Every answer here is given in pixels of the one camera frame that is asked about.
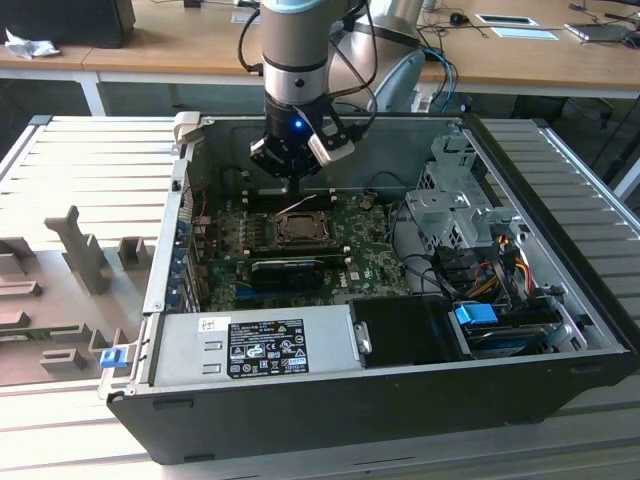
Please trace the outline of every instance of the desk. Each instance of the desk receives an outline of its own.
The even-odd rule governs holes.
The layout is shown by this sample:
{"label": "desk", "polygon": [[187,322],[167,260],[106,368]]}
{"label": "desk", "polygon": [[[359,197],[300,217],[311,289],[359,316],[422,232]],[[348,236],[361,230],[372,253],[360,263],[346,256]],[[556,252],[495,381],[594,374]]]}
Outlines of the desk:
{"label": "desk", "polygon": [[[137,22],[128,45],[103,50],[61,47],[53,59],[23,61],[0,54],[0,77],[75,80],[82,85],[91,113],[104,115],[100,82],[150,82],[168,84],[262,85],[236,59],[241,24],[231,23],[237,10],[205,4],[185,10],[182,2],[153,3],[133,0]],[[567,22],[590,21],[589,16],[567,8],[566,0],[448,0],[450,8],[475,13],[533,17],[542,28],[561,28]],[[629,14],[632,7],[608,2],[588,2],[594,13]],[[430,16],[429,22],[448,21],[449,12]],[[250,29],[245,42],[249,59],[260,55],[259,26]],[[635,98],[640,93],[640,52],[621,45],[580,45],[567,31],[554,31],[559,41],[488,39],[470,28],[450,29],[443,39],[447,57],[458,67],[457,90],[467,93],[502,93],[574,97]],[[437,38],[427,38],[437,44]],[[433,88],[443,79],[442,67],[429,64],[422,87]]]}

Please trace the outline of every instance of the paper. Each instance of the paper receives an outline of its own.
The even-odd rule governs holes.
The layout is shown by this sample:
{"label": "paper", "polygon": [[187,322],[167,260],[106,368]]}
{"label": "paper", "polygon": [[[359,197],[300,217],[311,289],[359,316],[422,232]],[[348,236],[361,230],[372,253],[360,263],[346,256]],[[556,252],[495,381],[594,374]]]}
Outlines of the paper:
{"label": "paper", "polygon": [[5,32],[7,32],[8,40],[4,42],[4,46],[16,57],[31,60],[33,57],[46,57],[60,53],[60,50],[56,50],[53,43],[47,40],[25,40],[24,38],[11,34],[9,30],[5,30]]}
{"label": "paper", "polygon": [[491,30],[500,38],[525,38],[533,40],[558,40],[553,33],[547,30],[534,30],[531,28],[502,28],[492,27]]}

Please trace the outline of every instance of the table leg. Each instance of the table leg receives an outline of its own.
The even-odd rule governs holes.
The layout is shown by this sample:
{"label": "table leg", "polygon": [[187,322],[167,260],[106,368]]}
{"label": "table leg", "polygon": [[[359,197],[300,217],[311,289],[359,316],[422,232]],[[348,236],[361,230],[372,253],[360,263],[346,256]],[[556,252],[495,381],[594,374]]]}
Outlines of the table leg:
{"label": "table leg", "polygon": [[178,86],[175,83],[169,83],[169,99],[171,100],[171,106],[173,108],[182,108],[182,100],[180,100],[180,92]]}
{"label": "table leg", "polygon": [[100,79],[96,72],[78,72],[75,78],[76,82],[82,87],[84,98],[87,100],[91,115],[94,117],[107,116],[109,114],[108,106],[106,102],[103,101],[103,96],[100,92]]}
{"label": "table leg", "polygon": [[625,202],[638,185],[640,185],[640,158],[636,160],[636,163],[620,181],[613,193],[615,193],[620,200]]}

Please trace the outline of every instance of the wire bundle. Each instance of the wire bundle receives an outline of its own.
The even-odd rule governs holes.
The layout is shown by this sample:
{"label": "wire bundle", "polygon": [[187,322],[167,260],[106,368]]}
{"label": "wire bundle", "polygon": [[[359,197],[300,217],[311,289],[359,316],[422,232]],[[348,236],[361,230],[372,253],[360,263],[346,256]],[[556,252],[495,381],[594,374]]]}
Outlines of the wire bundle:
{"label": "wire bundle", "polygon": [[516,258],[516,268],[522,272],[525,291],[527,295],[531,296],[533,294],[533,274],[531,273],[531,269],[519,258]]}

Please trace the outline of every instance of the yellow wire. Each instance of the yellow wire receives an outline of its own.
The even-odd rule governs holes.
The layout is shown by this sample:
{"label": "yellow wire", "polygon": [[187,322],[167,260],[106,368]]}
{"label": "yellow wire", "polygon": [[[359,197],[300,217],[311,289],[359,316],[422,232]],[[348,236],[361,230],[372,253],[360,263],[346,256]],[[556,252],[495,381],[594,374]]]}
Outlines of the yellow wire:
{"label": "yellow wire", "polygon": [[489,280],[487,283],[485,283],[484,285],[482,285],[481,287],[479,287],[476,291],[472,292],[469,297],[473,298],[476,297],[478,295],[480,295],[481,293],[486,292],[488,289],[490,289],[491,287],[493,287],[495,284],[498,283],[498,276],[494,275],[493,278],[491,280]]}

